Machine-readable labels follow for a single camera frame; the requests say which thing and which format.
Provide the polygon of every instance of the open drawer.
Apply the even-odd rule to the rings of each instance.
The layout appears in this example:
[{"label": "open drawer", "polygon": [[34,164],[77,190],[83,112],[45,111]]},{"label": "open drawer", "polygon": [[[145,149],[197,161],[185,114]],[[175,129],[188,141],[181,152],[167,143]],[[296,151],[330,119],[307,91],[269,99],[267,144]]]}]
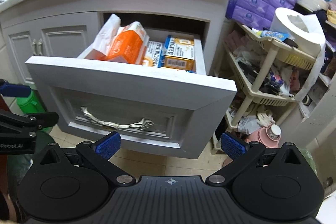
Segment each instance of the open drawer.
[{"label": "open drawer", "polygon": [[201,41],[192,35],[147,30],[151,41],[168,34],[195,39],[196,73],[92,60],[89,46],[78,58],[31,57],[27,67],[62,131],[97,140],[114,131],[84,115],[132,124],[142,118],[153,126],[119,129],[122,147],[146,153],[196,159],[211,138],[235,93],[232,80],[205,75]]}]

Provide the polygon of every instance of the drawer handle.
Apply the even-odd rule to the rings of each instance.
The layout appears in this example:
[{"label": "drawer handle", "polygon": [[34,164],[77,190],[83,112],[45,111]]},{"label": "drawer handle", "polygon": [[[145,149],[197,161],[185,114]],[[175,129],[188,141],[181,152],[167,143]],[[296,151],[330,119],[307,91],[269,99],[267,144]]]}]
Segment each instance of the drawer handle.
[{"label": "drawer handle", "polygon": [[37,56],[37,54],[36,54],[36,39],[33,40],[33,42],[31,43],[31,46],[33,47],[33,55]]},{"label": "drawer handle", "polygon": [[43,53],[42,53],[42,45],[43,45],[43,40],[40,39],[37,43],[37,46],[39,48],[39,56],[43,56]]},{"label": "drawer handle", "polygon": [[145,118],[142,118],[140,122],[136,122],[132,124],[117,124],[114,122],[104,122],[104,121],[98,120],[95,116],[93,116],[90,112],[88,112],[87,107],[81,107],[81,110],[84,113],[85,117],[100,124],[101,126],[110,127],[114,129],[137,129],[137,130],[143,131],[154,125],[154,123],[151,120],[148,120]]}]

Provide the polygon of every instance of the cabinet door handle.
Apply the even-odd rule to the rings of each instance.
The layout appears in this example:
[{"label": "cabinet door handle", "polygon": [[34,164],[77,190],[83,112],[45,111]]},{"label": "cabinet door handle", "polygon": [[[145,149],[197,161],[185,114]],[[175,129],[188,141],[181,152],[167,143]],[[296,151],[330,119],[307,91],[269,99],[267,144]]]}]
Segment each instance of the cabinet door handle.
[{"label": "cabinet door handle", "polygon": [[37,46],[39,48],[39,56],[43,56],[43,52],[42,52],[43,40],[42,39],[38,41]]},{"label": "cabinet door handle", "polygon": [[36,54],[36,39],[33,40],[33,42],[31,43],[31,46],[33,48],[33,55],[37,56],[37,54]]},{"label": "cabinet door handle", "polygon": [[140,122],[132,123],[132,124],[117,124],[114,122],[104,122],[98,120],[95,116],[93,116],[90,112],[88,112],[87,107],[81,107],[81,111],[84,113],[84,116],[89,118],[90,120],[98,123],[101,126],[113,128],[113,129],[137,129],[137,130],[145,130],[154,125],[151,120],[142,118]]}]

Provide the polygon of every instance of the green container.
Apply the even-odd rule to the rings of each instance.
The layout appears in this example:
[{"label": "green container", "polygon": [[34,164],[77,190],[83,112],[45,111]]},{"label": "green container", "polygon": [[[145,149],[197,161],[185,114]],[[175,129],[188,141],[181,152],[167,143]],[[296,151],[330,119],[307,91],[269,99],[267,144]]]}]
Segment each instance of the green container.
[{"label": "green container", "polygon": [[[24,114],[27,113],[44,113],[46,110],[43,108],[40,100],[32,90],[31,94],[27,98],[16,98],[16,103]],[[44,128],[42,131],[50,133],[53,128]]]}]

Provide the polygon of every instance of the pink bottle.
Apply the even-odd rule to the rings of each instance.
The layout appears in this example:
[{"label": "pink bottle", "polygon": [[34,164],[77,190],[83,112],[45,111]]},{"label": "pink bottle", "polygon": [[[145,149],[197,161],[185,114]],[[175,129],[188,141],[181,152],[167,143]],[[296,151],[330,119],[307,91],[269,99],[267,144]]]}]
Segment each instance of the pink bottle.
[{"label": "pink bottle", "polygon": [[257,141],[263,143],[267,148],[278,148],[281,129],[275,124],[260,128],[248,135],[245,139],[247,143]]}]

